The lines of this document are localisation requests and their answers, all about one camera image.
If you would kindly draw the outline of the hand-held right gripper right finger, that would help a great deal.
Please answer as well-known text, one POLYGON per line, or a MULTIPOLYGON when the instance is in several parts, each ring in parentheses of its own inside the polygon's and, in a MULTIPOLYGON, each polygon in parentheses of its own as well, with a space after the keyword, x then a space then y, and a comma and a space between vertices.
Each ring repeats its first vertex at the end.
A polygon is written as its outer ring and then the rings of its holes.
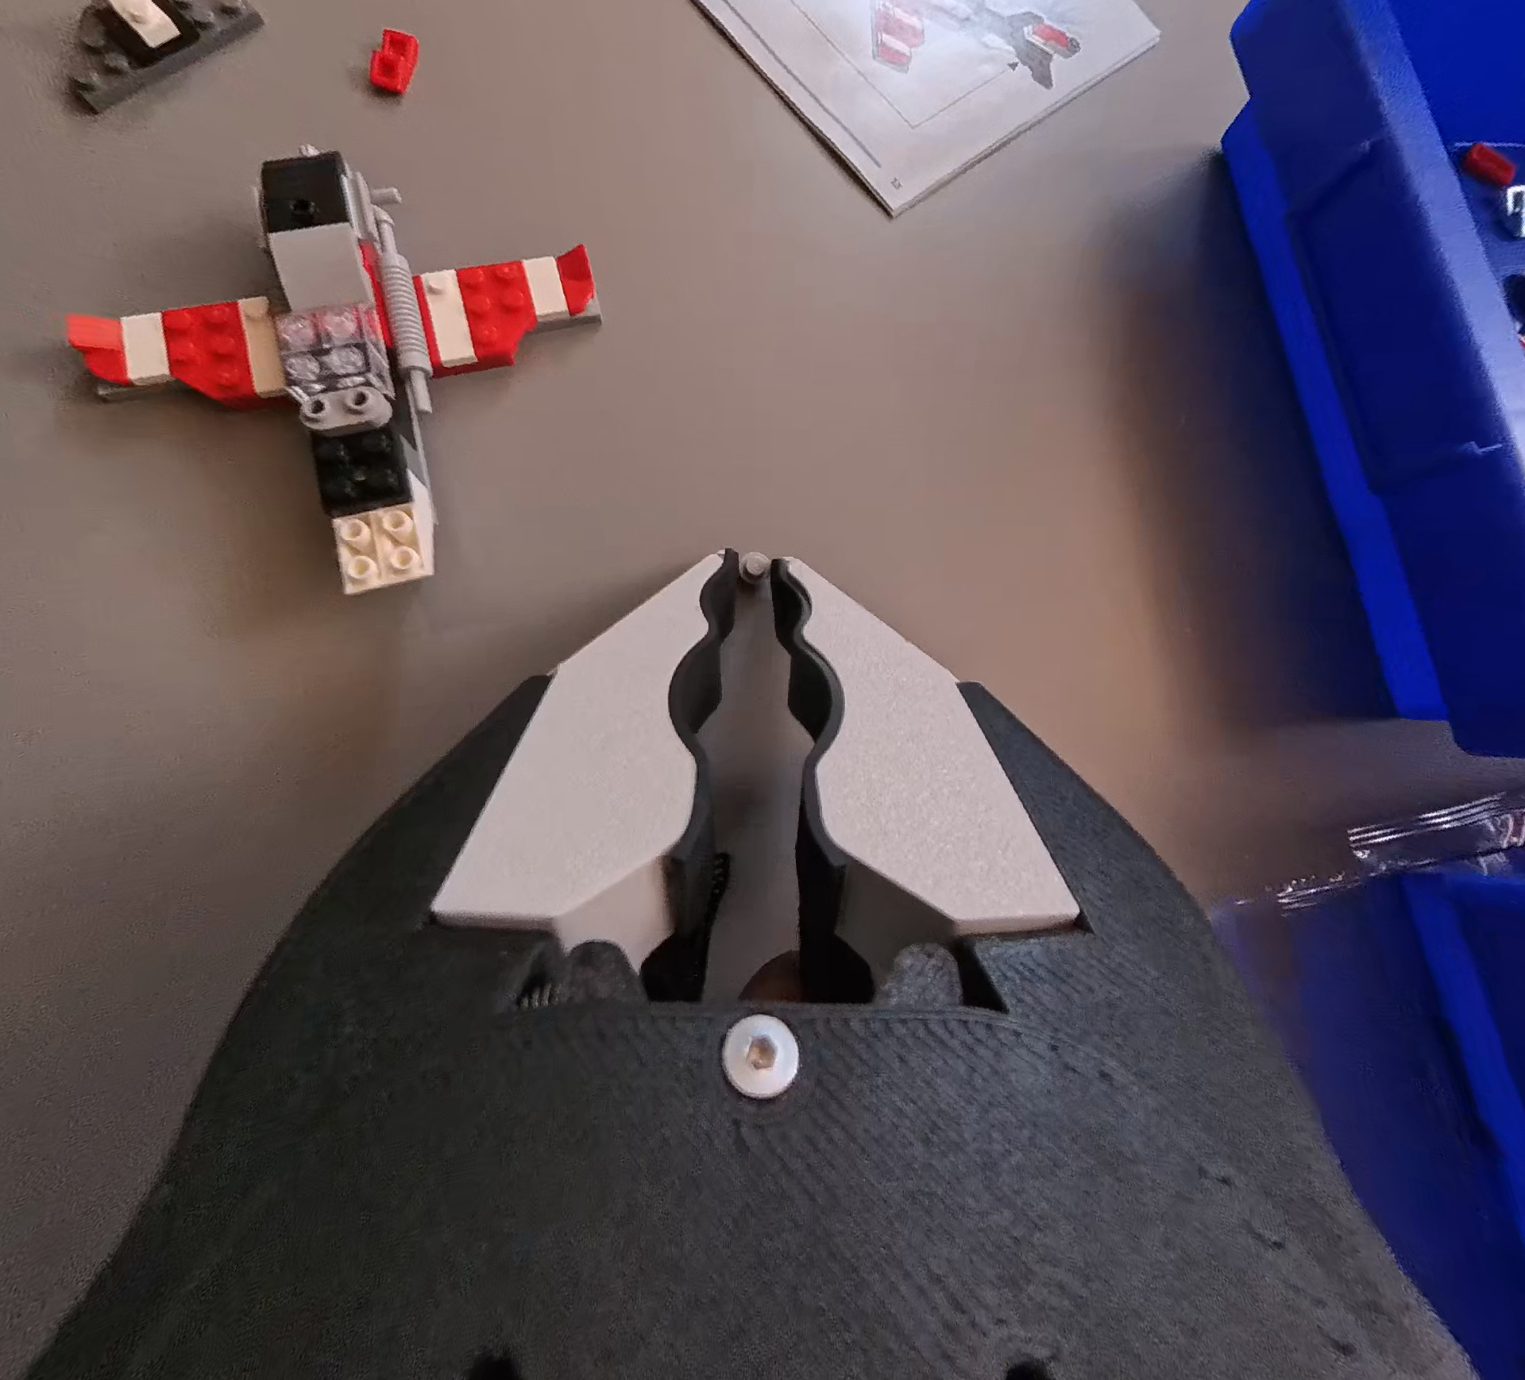
POLYGON ((909 947, 1076 932, 1068 890, 958 678, 784 555, 772 624, 811 750, 794 835, 811 1002, 866 1002, 909 947))

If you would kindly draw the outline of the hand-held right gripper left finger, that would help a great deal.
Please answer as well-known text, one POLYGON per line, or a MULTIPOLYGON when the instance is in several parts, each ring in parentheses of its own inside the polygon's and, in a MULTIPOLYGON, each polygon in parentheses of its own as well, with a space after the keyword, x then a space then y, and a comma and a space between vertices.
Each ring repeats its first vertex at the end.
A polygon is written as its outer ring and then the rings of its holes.
POLYGON ((729 864, 698 740, 720 702, 735 549, 570 655, 431 900, 440 925, 612 943, 656 1002, 706 987, 729 864))

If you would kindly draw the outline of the toy brick plane model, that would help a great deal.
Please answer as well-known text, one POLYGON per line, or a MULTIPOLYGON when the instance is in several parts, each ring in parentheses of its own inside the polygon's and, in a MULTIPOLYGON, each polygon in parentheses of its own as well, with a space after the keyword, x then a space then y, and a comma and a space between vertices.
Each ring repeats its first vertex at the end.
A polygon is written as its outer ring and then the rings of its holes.
POLYGON ((225 409, 291 404, 345 594, 434 571, 431 386, 513 366, 528 333, 600 320, 584 247, 419 274, 395 241, 398 202, 338 149, 301 146, 260 168, 277 300, 65 323, 103 398, 187 389, 225 409))

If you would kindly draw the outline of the medium blue plastic bin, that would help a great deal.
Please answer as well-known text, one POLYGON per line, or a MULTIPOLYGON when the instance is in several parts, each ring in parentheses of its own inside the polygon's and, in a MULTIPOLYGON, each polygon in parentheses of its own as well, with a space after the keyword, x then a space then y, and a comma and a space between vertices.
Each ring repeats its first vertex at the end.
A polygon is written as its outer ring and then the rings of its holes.
POLYGON ((1222 154, 1393 707, 1523 755, 1523 0, 1250 0, 1222 154))

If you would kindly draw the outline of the grey desk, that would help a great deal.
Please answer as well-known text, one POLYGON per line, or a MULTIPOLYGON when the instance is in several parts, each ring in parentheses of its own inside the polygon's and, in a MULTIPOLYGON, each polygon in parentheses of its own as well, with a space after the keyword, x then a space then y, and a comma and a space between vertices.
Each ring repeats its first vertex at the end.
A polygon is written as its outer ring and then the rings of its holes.
POLYGON ((800 555, 981 682, 1204 907, 1523 763, 1380 720, 1215 147, 1246 0, 886 218, 691 0, 249 0, 108 111, 2 0, 2 1375, 132 1221, 353 839, 698 555, 800 555), (383 28, 419 37, 401 99, 383 28), (416 267, 589 247, 603 323, 448 384, 434 578, 346 599, 300 429, 100 400, 66 314, 263 285, 258 168, 401 191, 416 267))

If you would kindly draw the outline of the clear plastic bag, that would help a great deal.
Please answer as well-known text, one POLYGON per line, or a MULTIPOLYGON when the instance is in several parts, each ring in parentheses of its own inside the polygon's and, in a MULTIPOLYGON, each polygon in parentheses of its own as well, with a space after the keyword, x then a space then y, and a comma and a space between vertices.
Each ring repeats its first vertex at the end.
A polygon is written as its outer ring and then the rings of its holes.
POLYGON ((1345 830, 1339 874, 1300 878, 1274 893, 1279 907, 1312 904, 1383 875, 1478 874, 1523 878, 1523 788, 1358 824, 1345 830))

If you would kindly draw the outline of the small blue plastic bin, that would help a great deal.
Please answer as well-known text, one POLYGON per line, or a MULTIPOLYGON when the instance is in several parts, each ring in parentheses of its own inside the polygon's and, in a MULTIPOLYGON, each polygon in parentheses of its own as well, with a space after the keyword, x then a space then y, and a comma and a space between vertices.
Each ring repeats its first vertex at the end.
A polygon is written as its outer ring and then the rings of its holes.
POLYGON ((1480 1378, 1520 1378, 1523 878, 1385 874, 1211 925, 1403 1275, 1480 1378))

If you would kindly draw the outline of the dark grey wedge plate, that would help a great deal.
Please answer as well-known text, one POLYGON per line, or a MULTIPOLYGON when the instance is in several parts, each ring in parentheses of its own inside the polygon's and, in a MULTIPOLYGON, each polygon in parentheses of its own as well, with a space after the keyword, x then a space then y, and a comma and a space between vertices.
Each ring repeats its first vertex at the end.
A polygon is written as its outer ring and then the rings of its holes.
POLYGON ((70 48, 66 92, 108 111, 261 26, 249 0, 91 0, 70 48))

